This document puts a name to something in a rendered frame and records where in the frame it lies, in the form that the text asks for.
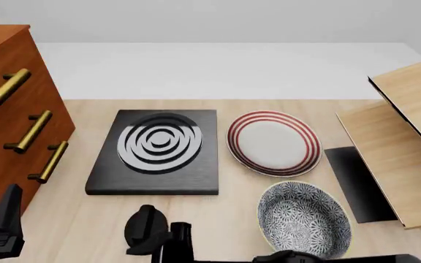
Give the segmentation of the red-brown wooden cabinet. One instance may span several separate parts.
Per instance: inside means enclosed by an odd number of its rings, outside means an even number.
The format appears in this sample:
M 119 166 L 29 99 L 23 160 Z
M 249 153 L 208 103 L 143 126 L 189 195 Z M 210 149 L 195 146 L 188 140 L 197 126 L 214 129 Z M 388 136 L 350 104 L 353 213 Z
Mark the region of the red-brown wooden cabinet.
M 49 145 L 67 141 L 75 125 L 56 88 L 27 25 L 0 25 L 0 87 L 4 74 L 28 69 L 30 78 L 0 106 L 0 199 L 7 187 L 17 184 L 23 190 L 22 207 L 27 207 L 41 183 L 29 180 L 42 171 L 52 155 Z M 34 121 L 29 115 L 45 110 L 53 116 L 24 154 L 3 149 L 19 142 Z

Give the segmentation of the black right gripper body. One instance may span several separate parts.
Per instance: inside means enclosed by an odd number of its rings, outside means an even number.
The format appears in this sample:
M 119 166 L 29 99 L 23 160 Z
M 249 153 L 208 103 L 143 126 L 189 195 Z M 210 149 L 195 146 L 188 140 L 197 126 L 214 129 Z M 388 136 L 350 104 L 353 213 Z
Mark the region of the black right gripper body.
M 193 263 L 191 224 L 171 223 L 170 231 L 160 237 L 151 263 Z

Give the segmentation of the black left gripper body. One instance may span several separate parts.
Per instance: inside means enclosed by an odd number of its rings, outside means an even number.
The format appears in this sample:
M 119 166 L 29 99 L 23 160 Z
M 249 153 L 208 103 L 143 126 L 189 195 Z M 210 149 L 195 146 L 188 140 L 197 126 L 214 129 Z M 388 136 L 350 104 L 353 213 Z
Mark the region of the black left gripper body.
M 0 241 L 0 259 L 19 257 L 24 244 L 25 240 L 16 236 Z

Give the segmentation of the white plate with red rings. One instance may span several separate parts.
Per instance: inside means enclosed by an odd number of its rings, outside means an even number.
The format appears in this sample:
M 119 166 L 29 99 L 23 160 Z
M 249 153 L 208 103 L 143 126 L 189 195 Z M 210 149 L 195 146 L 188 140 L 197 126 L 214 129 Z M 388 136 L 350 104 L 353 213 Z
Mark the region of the white plate with red rings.
M 271 177 L 306 174 L 322 157 L 322 143 L 315 131 L 299 118 L 279 111 L 240 115 L 230 124 L 226 141 L 243 166 Z

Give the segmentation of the round black stove knob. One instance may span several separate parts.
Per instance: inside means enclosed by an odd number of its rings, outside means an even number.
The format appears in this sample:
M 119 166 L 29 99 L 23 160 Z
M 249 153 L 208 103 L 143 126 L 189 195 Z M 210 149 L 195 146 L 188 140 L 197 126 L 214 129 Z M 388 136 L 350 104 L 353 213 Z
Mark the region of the round black stove knob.
M 124 237 L 130 248 L 157 234 L 168 232 L 166 216 L 153 205 L 142 205 L 126 222 Z

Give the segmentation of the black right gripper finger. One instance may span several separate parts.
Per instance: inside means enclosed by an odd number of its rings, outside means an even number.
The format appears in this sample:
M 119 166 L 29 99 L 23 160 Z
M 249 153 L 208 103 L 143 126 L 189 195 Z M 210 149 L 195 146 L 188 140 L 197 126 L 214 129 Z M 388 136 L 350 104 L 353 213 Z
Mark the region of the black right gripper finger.
M 142 243 L 126 250 L 127 255 L 131 256 L 149 256 L 160 254 L 165 243 Z

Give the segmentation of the blue-white patterned bowl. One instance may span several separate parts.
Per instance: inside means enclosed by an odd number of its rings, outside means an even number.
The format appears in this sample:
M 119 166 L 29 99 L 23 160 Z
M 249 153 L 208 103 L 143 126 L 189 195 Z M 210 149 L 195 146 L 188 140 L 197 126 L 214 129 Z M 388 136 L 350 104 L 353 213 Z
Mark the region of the blue-white patterned bowl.
M 282 181 L 267 188 L 257 205 L 257 220 L 274 251 L 338 259 L 352 241 L 344 208 L 321 188 L 301 181 Z

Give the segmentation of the flat black stove plate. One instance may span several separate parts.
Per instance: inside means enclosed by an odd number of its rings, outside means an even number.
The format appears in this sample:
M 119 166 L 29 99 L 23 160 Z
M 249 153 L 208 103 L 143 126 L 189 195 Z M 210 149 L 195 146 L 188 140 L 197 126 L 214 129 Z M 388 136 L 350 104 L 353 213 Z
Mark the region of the flat black stove plate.
M 215 110 L 119 110 L 88 195 L 217 195 Z

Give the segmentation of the pale wooden box black inside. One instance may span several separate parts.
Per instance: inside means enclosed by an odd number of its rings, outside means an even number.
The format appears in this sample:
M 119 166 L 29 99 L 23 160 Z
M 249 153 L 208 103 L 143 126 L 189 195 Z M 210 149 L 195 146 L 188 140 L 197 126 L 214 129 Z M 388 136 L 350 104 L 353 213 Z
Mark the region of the pale wooden box black inside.
M 382 100 L 337 113 L 352 142 L 325 151 L 358 223 L 421 227 L 421 62 L 369 78 Z

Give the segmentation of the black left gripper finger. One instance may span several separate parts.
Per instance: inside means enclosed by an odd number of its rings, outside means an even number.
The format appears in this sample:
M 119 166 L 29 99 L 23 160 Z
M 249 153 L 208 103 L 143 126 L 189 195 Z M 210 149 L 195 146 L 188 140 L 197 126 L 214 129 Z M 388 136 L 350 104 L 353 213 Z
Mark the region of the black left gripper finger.
M 7 242 L 12 237 L 23 239 L 20 222 L 22 193 L 20 186 L 11 184 L 0 200 L 0 242 Z

